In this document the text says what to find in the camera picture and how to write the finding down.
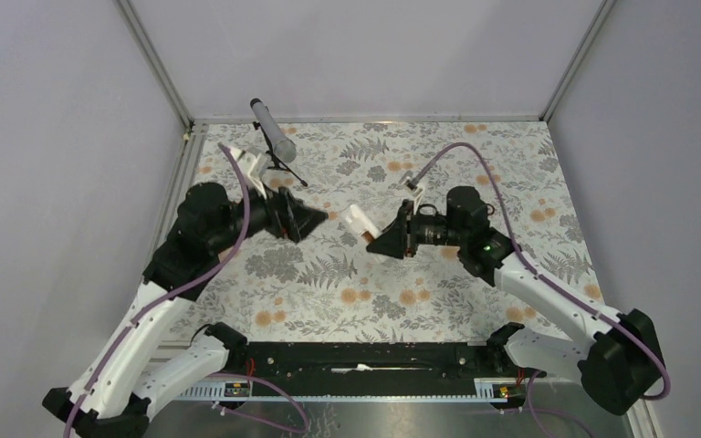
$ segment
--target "gray leaf pattern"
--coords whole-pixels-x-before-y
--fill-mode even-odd
[[[602,299],[560,171],[539,122],[282,124],[298,146],[285,172],[267,171],[271,188],[286,186],[330,220],[299,245],[260,233],[244,242],[227,268],[171,327],[166,344],[186,345],[204,323],[224,321],[262,341],[484,340],[508,321],[562,336],[535,309],[471,277],[456,248],[421,246],[418,256],[383,263],[368,255],[339,213],[358,204],[380,228],[408,193],[397,182],[418,172],[447,144],[468,141],[483,153],[501,188],[524,250],[592,299]],[[194,178],[240,188],[217,142],[264,151],[250,124],[211,125]],[[426,175],[425,201],[444,211],[447,191],[473,184],[497,206],[490,178],[467,151],[447,154]],[[504,229],[500,214],[491,216]]]

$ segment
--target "black joint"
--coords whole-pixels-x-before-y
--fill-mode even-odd
[[[638,338],[662,363],[654,323],[640,310],[619,315],[620,325]],[[662,375],[649,357],[619,330],[597,333],[586,360],[578,364],[581,385],[603,409],[625,414]]]
[[[62,422],[68,420],[74,403],[70,400],[68,388],[49,390],[41,405]],[[139,438],[146,434],[149,417],[146,409],[151,401],[131,394],[128,406],[122,415],[99,419],[95,411],[77,411],[72,424],[81,438]]]
[[[476,239],[466,239],[458,251],[458,260],[464,269],[490,286],[496,285],[496,270],[502,267],[503,260],[514,253],[512,241],[493,227],[487,235]]]
[[[213,336],[225,344],[225,348],[229,350],[225,370],[241,370],[246,365],[248,353],[246,346],[248,338],[245,335],[229,327],[224,322],[217,322],[213,326],[205,330],[207,336]]]
[[[490,228],[487,205],[474,187],[458,186],[447,192],[447,226],[471,235],[483,234]]]
[[[487,360],[493,370],[499,374],[510,374],[512,370],[517,369],[517,365],[512,363],[512,360],[507,355],[504,347],[507,345],[509,338],[525,326],[517,322],[509,322],[506,326],[494,331],[487,339],[488,354]]]

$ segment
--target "small tripod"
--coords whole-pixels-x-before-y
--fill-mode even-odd
[[[262,126],[259,124],[258,121],[254,122],[254,129],[255,130],[260,130],[259,127]],[[273,171],[282,171],[282,172],[289,172],[292,175],[294,175],[295,178],[299,180],[299,182],[302,184],[303,187],[308,187],[308,182],[303,180],[302,178],[299,178],[299,175],[294,173],[284,162],[282,162],[275,154],[273,151],[273,143],[270,141],[269,137],[267,136],[267,133],[265,130],[261,130],[262,135],[265,136],[265,143],[267,143],[267,155],[270,156],[270,158],[273,160],[273,165],[268,167],[269,170]]]

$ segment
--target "metal frame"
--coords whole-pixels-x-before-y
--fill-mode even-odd
[[[590,23],[590,27],[587,28],[587,33],[584,34],[584,37],[581,39],[581,42],[579,43],[579,46],[576,49],[576,53],[573,54],[573,57],[571,58],[565,73],[563,73],[563,77],[560,78],[560,82],[558,82],[558,86],[555,88],[555,92],[552,94],[552,97],[549,98],[547,107],[541,113],[541,116],[539,117],[540,120],[545,121],[547,123],[549,123],[549,121],[552,120],[552,116],[555,114],[555,110],[558,108],[558,105],[560,104],[563,95],[568,89],[570,83],[573,81],[576,72],[579,71],[581,63],[584,61],[585,57],[587,57],[587,54],[590,52],[590,49],[592,48],[592,43],[595,42],[595,38],[601,32],[603,24],[606,22],[606,19],[609,17],[609,14],[611,13],[616,3],[617,0],[602,1],[601,6],[598,8],[598,12],[595,13],[595,17]]]
[[[274,117],[278,123],[420,123],[420,122],[494,122],[494,121],[541,121],[539,116],[328,116],[328,117]],[[196,123],[215,124],[244,124],[256,121],[250,118],[214,118],[196,119]]]
[[[130,0],[116,0],[114,3],[120,9],[122,19],[125,20],[128,29],[133,33],[138,47],[141,49],[144,58],[146,58],[147,64],[149,64],[149,67],[152,69],[152,73],[154,73],[154,76],[157,78],[157,82],[160,83],[162,91],[164,91],[170,101],[173,111],[176,113],[182,125],[188,130],[190,126],[192,126],[192,116],[189,114],[186,106],[184,106],[181,95],[171,81],[171,77],[168,76],[168,71],[157,55],[157,51],[154,49],[152,41],[146,34],[146,30],[144,30],[143,24],[138,18],[138,14],[135,12]]]
[[[189,189],[190,185],[192,185],[207,133],[208,125],[195,123],[192,126],[192,133],[189,134],[189,139],[186,140],[181,149],[181,155],[173,168],[168,194],[162,204],[160,222],[157,225],[157,230],[152,239],[151,251],[149,253],[150,258],[154,250],[157,249],[157,246],[165,240],[168,231],[171,230],[173,220],[175,220],[176,217],[176,209],[179,203],[183,201],[186,191]]]
[[[152,241],[152,250],[164,240],[170,230],[175,218],[175,211],[182,201],[184,194],[192,184],[200,160],[200,155],[205,143],[208,125],[215,123],[250,123],[254,118],[230,118],[230,119],[199,119],[193,120],[189,110],[185,107],[181,94],[173,84],[170,76],[158,56],[154,45],[147,35],[141,20],[138,17],[130,0],[116,0],[114,2],[120,9],[123,20],[128,29],[132,32],[139,49],[152,69],[157,81],[169,100],[173,111],[182,125],[191,133],[185,134],[181,141],[180,152],[170,180],[170,186],[165,200],[162,204],[162,213],[158,223],[155,236]],[[368,123],[381,121],[398,122],[522,122],[522,121],[544,121],[549,123],[557,107],[562,101],[563,95],[570,86],[579,71],[584,59],[590,52],[592,45],[603,28],[609,14],[616,5],[617,0],[603,0],[598,8],[590,26],[582,38],[576,52],[566,67],[558,86],[555,88],[546,108],[539,115],[516,115],[516,116],[487,116],[487,117],[464,117],[464,116],[398,116],[398,117],[296,117],[277,119],[281,123]],[[152,358],[150,365],[154,366],[160,362],[167,361],[184,348],[180,343],[176,345],[161,344],[155,358]],[[662,438],[661,429],[654,413],[653,406],[647,401],[637,402],[630,411],[627,412],[628,419],[633,430],[633,434],[640,438]]]

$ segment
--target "metal floor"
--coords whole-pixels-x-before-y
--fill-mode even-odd
[[[597,406],[581,387],[545,381],[536,383],[535,406],[568,412],[585,422],[595,438],[633,437],[626,416],[611,415]],[[311,420],[305,435],[283,433],[269,426],[233,415],[221,417],[210,403],[174,401],[154,419],[147,438],[187,437],[285,437],[307,438],[539,438],[546,437],[529,413],[472,414],[494,412],[486,403],[306,403]],[[286,402],[250,402],[240,408],[271,421],[299,427],[299,415]],[[548,432],[558,438],[586,438],[589,435],[571,421],[539,414]]]

